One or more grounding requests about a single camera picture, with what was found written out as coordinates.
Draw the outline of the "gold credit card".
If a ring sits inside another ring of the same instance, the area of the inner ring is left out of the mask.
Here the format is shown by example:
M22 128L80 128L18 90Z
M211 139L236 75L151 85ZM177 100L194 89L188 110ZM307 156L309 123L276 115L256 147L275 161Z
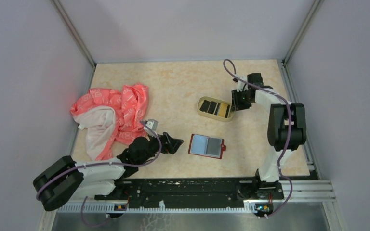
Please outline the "gold credit card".
M227 103L220 103L217 115L219 117L228 118L231 105Z

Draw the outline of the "red card holder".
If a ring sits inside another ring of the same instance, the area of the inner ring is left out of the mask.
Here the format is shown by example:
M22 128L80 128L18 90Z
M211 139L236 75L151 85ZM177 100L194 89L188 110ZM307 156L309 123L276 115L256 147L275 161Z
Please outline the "red card holder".
M225 151L226 145L224 139L200 134L191 135L188 154L222 159L223 152Z

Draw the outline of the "black credit card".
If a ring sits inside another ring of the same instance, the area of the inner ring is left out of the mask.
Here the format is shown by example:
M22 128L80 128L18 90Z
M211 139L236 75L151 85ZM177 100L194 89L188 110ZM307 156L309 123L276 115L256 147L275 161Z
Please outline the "black credit card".
M209 107L210 107L210 104L211 104L211 101L208 101L208 100L204 100L201 104L201 106L199 107L199 110L201 112L205 112L207 113L208 110L209 110Z
M214 101L211 101L210 104L209 104L209 107L208 107L208 110L207 110L207 113L209 114L214 114L215 111L216 111L216 107L217 107L218 103L217 102L214 102Z

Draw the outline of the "beige oval tray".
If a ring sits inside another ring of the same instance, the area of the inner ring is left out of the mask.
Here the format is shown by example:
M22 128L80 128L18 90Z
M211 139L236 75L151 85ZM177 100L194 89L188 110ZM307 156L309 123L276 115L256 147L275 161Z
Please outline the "beige oval tray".
M216 98L203 96L197 103L198 114L210 119L229 122L235 114L235 110L230 102Z

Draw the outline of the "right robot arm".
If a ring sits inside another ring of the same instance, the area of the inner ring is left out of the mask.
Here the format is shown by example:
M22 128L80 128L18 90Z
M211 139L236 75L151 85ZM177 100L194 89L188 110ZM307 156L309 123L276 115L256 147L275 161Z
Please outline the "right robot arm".
M260 73L247 76L231 75L237 83L232 91L232 109L249 109L253 103L262 106L269 113L267 140L269 154L255 173L252 193L265 198L269 193L279 191L281 170L287 159L299 146L306 142L305 108L302 103L292 103L277 93L273 87L264 85Z

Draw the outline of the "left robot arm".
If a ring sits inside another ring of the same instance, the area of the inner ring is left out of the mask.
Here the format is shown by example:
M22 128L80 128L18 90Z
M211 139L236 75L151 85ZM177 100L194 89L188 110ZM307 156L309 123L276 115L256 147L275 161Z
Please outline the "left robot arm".
M44 210L59 209L71 199L111 196L120 199L125 186L118 180L132 176L159 154L175 154L184 143L167 132L156 137L138 137L116 157L103 161L78 162L63 156L32 182L36 199Z

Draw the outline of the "pink white cloth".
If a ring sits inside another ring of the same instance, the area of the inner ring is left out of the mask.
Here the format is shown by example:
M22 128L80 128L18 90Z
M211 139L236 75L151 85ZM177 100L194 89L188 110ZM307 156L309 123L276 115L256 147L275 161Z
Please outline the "pink white cloth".
M131 144L146 136L141 121L149 103L148 86L137 83L121 90L91 88L70 109L80 129L86 129L86 153L91 160L112 158L112 145Z

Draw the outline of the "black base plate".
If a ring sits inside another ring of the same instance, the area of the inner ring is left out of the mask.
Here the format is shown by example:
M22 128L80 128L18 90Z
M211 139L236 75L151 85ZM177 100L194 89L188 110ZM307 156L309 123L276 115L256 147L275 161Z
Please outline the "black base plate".
M279 200L285 194L255 193L255 177L246 178L173 178L115 180L108 195L96 195L97 201L128 200L129 208L157 208L163 201L168 209L241 208L244 200Z

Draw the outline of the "aluminium frame rail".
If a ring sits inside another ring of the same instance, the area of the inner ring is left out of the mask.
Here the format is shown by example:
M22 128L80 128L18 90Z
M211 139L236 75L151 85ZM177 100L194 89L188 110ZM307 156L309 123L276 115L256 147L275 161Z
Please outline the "aluminium frame rail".
M108 196L83 196L58 208L64 213L272 214L287 203L333 202L327 180L282 180L258 189L253 178L133 179Z

